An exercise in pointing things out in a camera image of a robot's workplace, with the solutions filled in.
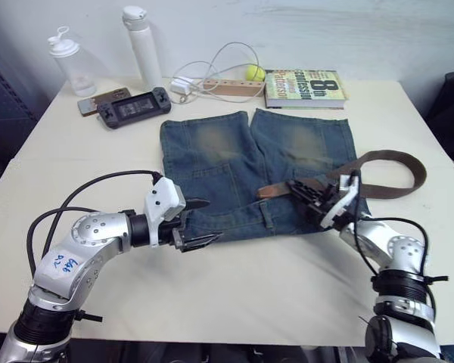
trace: yellow ball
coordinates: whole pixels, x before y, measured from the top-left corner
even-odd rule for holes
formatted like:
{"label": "yellow ball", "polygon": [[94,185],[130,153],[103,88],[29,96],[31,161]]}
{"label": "yellow ball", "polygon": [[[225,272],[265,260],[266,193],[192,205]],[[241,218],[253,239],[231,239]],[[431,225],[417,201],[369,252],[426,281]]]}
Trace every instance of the yellow ball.
{"label": "yellow ball", "polygon": [[245,73],[245,79],[247,81],[261,82],[266,78],[266,72],[261,67],[249,66]]}

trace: white table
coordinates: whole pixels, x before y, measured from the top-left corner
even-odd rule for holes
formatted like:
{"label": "white table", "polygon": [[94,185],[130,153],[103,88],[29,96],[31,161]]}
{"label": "white table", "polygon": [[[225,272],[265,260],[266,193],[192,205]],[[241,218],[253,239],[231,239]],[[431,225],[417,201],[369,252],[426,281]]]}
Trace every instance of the white table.
{"label": "white table", "polygon": [[[98,90],[137,80],[99,82]],[[356,151],[391,148],[419,158],[426,184],[398,200],[370,200],[375,216],[414,219],[431,238],[430,275],[449,275],[434,286],[437,337],[454,343],[454,167],[397,82],[346,82],[346,110],[277,110],[294,116],[348,118]],[[159,128],[166,119],[184,120],[263,107],[199,99],[171,113],[118,130],[96,116],[83,118],[78,98],[65,86],[54,99],[0,181],[0,331],[17,318],[30,285],[26,231],[35,217],[59,206],[77,186],[108,172],[161,169]],[[402,166],[376,162],[363,168],[365,182],[408,186]],[[123,176],[81,193],[71,205],[109,212],[142,212],[147,177]],[[56,241],[80,213],[66,213]],[[399,231],[417,235],[406,225]],[[36,232],[42,250],[47,224]],[[362,346],[375,293],[369,270],[334,231],[296,237],[217,244],[181,254],[171,247],[134,249],[103,269],[84,309],[104,323],[76,322],[74,337],[182,342],[276,343]]]}

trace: denim shorts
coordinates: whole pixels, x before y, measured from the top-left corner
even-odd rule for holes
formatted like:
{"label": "denim shorts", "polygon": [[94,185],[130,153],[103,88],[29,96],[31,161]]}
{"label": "denim shorts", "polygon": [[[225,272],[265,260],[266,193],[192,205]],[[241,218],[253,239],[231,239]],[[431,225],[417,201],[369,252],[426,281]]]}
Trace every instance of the denim shorts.
{"label": "denim shorts", "polygon": [[288,179],[316,177],[356,159],[346,119],[309,119],[257,109],[249,127],[237,112],[183,122],[160,131],[165,176],[185,197],[208,199],[192,210],[186,237],[222,232],[219,241],[305,234],[308,223],[291,195],[258,200],[257,190]]}

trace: white water bottle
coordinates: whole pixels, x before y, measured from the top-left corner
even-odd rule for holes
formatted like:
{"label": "white water bottle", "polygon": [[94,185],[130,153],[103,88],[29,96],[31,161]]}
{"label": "white water bottle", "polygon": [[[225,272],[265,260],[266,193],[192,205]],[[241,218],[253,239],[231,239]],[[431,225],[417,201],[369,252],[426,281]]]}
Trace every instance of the white water bottle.
{"label": "white water bottle", "polygon": [[78,43],[72,39],[62,39],[62,35],[68,31],[68,26],[61,26],[56,36],[47,39],[49,53],[58,62],[74,93],[80,97],[87,97],[96,92],[91,72],[88,70],[89,60]]}
{"label": "white water bottle", "polygon": [[163,87],[157,49],[146,11],[139,6],[126,6],[123,9],[123,23],[128,29],[145,91],[150,92],[155,87]]}

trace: book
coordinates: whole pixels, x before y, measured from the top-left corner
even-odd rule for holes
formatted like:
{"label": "book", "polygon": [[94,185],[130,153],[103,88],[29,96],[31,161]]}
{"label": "book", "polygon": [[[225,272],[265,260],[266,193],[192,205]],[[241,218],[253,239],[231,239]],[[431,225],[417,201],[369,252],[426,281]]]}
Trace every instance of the book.
{"label": "book", "polygon": [[266,70],[267,108],[342,109],[348,99],[335,70]]}

